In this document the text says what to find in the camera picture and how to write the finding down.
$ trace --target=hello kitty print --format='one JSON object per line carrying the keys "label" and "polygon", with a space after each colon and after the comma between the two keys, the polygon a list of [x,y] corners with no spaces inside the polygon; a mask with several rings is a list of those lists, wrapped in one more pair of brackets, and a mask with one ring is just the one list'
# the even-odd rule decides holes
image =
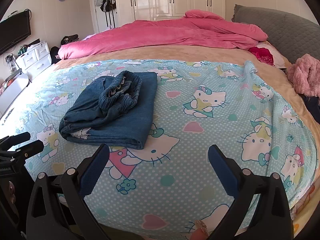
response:
{"label": "hello kitty print", "polygon": [[[29,131],[31,140],[44,143],[43,152],[26,160],[33,179],[41,171],[61,174],[95,152],[98,146],[64,140],[60,120],[92,81],[123,70],[157,74],[153,123],[142,150],[109,146],[109,161],[85,198],[99,223],[157,240],[190,239],[196,220],[214,230],[232,199],[208,161],[212,144],[254,174],[277,172],[290,207],[310,187],[317,151],[294,108],[257,76],[251,62],[241,66],[204,59],[97,61],[33,83],[32,92],[22,95],[28,100],[18,98],[0,122],[3,137]],[[87,135],[86,129],[74,134]],[[59,199],[65,203],[63,195]]]}

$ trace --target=red floral pillow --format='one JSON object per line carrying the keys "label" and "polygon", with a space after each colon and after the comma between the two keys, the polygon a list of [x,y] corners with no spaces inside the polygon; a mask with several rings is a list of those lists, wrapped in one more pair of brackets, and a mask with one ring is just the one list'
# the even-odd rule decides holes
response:
{"label": "red floral pillow", "polygon": [[260,62],[264,62],[268,65],[274,66],[273,56],[268,49],[252,47],[249,49],[249,51],[254,54]]}
{"label": "red floral pillow", "polygon": [[287,68],[291,63],[287,58],[283,57],[269,42],[259,42],[257,46],[249,49],[249,52],[254,54],[260,62],[277,68]]}

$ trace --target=metal bolt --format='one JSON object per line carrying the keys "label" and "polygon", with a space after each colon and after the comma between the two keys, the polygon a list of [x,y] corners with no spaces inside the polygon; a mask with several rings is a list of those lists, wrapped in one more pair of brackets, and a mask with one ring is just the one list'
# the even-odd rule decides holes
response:
{"label": "metal bolt", "polygon": [[40,172],[39,174],[38,174],[38,178],[39,179],[42,179],[44,177],[44,172]]}
{"label": "metal bolt", "polygon": [[248,176],[251,174],[251,171],[249,169],[243,169],[242,173]]}
{"label": "metal bolt", "polygon": [[275,179],[279,179],[279,178],[280,178],[280,176],[279,176],[278,173],[273,173],[273,174],[272,174],[272,177],[274,177]]}
{"label": "metal bolt", "polygon": [[70,168],[69,170],[67,170],[67,174],[68,175],[72,175],[76,172],[76,170],[74,168]]}

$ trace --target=denim fabric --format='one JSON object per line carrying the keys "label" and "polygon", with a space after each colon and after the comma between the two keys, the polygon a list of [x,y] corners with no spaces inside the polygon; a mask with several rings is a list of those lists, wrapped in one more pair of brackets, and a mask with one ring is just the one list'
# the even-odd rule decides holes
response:
{"label": "denim fabric", "polygon": [[305,95],[300,95],[306,105],[306,108],[313,116],[313,118],[320,124],[320,106],[319,97],[306,97]]}
{"label": "denim fabric", "polygon": [[[66,140],[80,144],[143,149],[152,124],[156,90],[153,72],[122,71],[115,78],[97,78],[67,111],[59,132]],[[82,136],[71,135],[79,130]]]}

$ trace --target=pillow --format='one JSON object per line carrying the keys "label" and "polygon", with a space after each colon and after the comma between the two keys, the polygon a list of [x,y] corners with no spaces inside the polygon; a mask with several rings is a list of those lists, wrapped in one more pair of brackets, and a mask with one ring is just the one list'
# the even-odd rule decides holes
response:
{"label": "pillow", "polygon": [[233,22],[259,26],[268,41],[295,63],[304,54],[320,60],[320,26],[300,16],[267,8],[235,6]]}
{"label": "pillow", "polygon": [[255,47],[249,49],[260,62],[264,62],[276,68],[287,68],[291,63],[282,56],[268,41],[259,42]]}
{"label": "pillow", "polygon": [[213,19],[213,20],[223,20],[225,21],[224,18],[221,16],[212,13],[212,12],[207,12],[207,11],[202,11],[202,10],[188,10],[182,18],[205,18],[205,19]]}

